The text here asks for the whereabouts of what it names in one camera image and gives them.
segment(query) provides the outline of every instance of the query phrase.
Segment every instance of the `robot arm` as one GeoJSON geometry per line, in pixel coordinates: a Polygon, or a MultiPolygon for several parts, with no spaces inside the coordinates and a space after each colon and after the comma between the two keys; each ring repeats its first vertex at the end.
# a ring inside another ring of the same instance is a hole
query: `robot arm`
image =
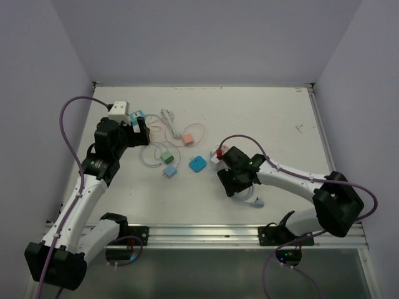
{"type": "Polygon", "coordinates": [[[279,225],[266,229],[266,237],[274,245],[282,245],[324,229],[337,237],[345,237],[364,208],[364,203],[350,186],[308,181],[283,173],[279,168],[314,179],[347,181],[345,176],[336,171],[329,175],[305,173],[273,161],[277,165],[276,169],[262,154],[249,158],[235,146],[225,152],[221,159],[227,168],[220,170],[218,177],[229,197],[252,184],[265,184],[294,193],[314,204],[308,210],[288,213],[279,225]]]}
{"type": "Polygon", "coordinates": [[[25,258],[35,281],[39,281],[50,247],[55,242],[45,276],[45,283],[75,290],[85,277],[88,264],[111,241],[128,234],[125,216],[106,213],[99,223],[84,237],[82,231],[93,208],[108,189],[119,170],[119,160],[129,147],[149,145],[150,130],[143,118],[137,118],[140,132],[133,130],[128,115],[127,102],[115,102],[108,107],[108,117],[97,124],[94,144],[82,162],[85,186],[78,194],[81,180],[77,180],[70,199],[50,231],[40,243],[29,243],[25,258]],[[76,195],[80,196],[71,210],[60,233],[57,229],[72,205],[76,195]]]}

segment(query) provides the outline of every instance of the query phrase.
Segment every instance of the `white tabletop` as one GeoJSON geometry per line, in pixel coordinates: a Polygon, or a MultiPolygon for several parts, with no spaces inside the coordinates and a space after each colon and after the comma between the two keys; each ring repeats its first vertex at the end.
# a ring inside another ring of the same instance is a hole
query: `white tabletop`
{"type": "MultiPolygon", "coordinates": [[[[210,150],[232,134],[252,136],[272,159],[282,164],[310,173],[330,173],[305,88],[97,87],[94,97],[106,103],[128,101],[131,112],[160,114],[161,108],[166,108],[174,113],[178,128],[201,123],[206,127],[206,136],[195,147],[180,148],[182,162],[171,179],[162,176],[163,167],[151,169],[142,165],[138,159],[140,148],[127,149],[89,223],[113,212],[127,216],[129,223],[134,224],[265,224],[280,221],[289,211],[310,206],[305,199],[289,192],[259,185],[255,185],[254,197],[261,196],[265,206],[242,206],[226,197],[209,165],[199,173],[188,167],[190,156],[201,155],[208,160],[210,150]]],[[[91,104],[79,146],[81,159],[94,142],[96,124],[105,115],[103,106],[91,104]]],[[[191,132],[195,138],[201,136],[201,128],[194,127],[191,132]]],[[[151,137],[152,141],[165,140],[163,131],[152,133],[151,137]]],[[[259,152],[251,141],[242,138],[231,139],[227,145],[237,146],[248,156],[259,152]]],[[[148,152],[145,157],[151,162],[153,150],[148,152]]],[[[74,166],[65,198],[69,197],[77,175],[74,166]]]]}

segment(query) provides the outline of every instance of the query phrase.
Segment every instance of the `glass panel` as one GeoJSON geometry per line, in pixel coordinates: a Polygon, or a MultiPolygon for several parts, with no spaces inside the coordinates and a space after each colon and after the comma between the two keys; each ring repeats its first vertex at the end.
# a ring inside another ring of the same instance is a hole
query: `glass panel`
{"type": "MultiPolygon", "coordinates": [[[[113,269],[104,252],[90,265],[85,280],[67,298],[265,298],[261,270],[268,250],[143,251],[137,263],[113,269]]],[[[324,298],[370,298],[357,250],[303,250],[298,266],[320,285],[324,298]]],[[[272,298],[318,298],[305,276],[274,259],[266,274],[272,298]]],[[[57,289],[44,288],[43,298],[57,289]]]]}

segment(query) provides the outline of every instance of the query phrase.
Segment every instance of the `power adapter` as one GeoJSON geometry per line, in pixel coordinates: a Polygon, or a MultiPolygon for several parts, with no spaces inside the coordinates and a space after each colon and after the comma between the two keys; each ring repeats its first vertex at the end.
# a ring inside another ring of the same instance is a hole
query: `power adapter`
{"type": "Polygon", "coordinates": [[[255,201],[252,203],[252,205],[253,205],[254,207],[257,207],[257,208],[264,207],[263,199],[262,199],[261,197],[257,197],[257,198],[255,199],[255,201]]]}
{"type": "Polygon", "coordinates": [[[201,156],[197,156],[195,158],[191,158],[191,161],[188,163],[188,166],[195,172],[198,173],[206,166],[206,161],[201,156]]]}
{"type": "Polygon", "coordinates": [[[161,154],[161,159],[163,162],[165,162],[165,164],[169,164],[175,159],[175,157],[173,157],[170,151],[166,151],[161,154]]]}
{"type": "Polygon", "coordinates": [[[131,113],[129,115],[130,121],[132,122],[132,126],[135,126],[135,125],[138,124],[137,123],[137,118],[140,117],[140,116],[142,118],[144,118],[144,120],[145,120],[145,115],[144,115],[144,113],[141,110],[134,111],[133,113],[131,113]]]}
{"type": "Polygon", "coordinates": [[[194,144],[194,137],[191,134],[184,134],[181,138],[185,146],[190,146],[194,144]]]}
{"type": "MultiPolygon", "coordinates": [[[[216,150],[217,150],[218,148],[219,148],[219,145],[217,145],[217,146],[215,147],[215,149],[211,150],[211,152],[210,152],[211,158],[210,158],[210,160],[209,160],[210,165],[211,165],[212,168],[213,168],[214,170],[216,170],[216,171],[219,171],[219,170],[224,169],[224,162],[223,162],[223,160],[220,160],[220,159],[218,158],[218,155],[216,154],[216,150]]],[[[226,145],[222,145],[222,147],[221,147],[221,151],[222,151],[223,154],[225,154],[225,152],[227,152],[229,149],[230,149],[230,148],[229,148],[228,146],[226,146],[226,145]]]]}
{"type": "Polygon", "coordinates": [[[172,178],[177,173],[177,168],[174,167],[172,164],[169,164],[163,170],[163,175],[167,176],[168,178],[172,178]]]}

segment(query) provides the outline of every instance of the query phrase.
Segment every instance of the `gray wall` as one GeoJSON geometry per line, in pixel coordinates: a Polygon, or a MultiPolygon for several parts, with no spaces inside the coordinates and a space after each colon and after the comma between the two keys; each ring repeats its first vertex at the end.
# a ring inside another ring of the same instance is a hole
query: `gray wall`
{"type": "Polygon", "coordinates": [[[398,298],[399,1],[363,0],[316,97],[337,168],[380,199],[365,231],[385,298],[398,298]]]}
{"type": "MultiPolygon", "coordinates": [[[[91,84],[48,0],[0,1],[0,44],[0,297],[22,298],[30,275],[24,249],[55,215],[72,165],[59,111],[91,84]]],[[[74,144],[87,108],[66,113],[74,144]]]]}
{"type": "Polygon", "coordinates": [[[315,82],[361,0],[52,0],[107,85],[315,82]]]}

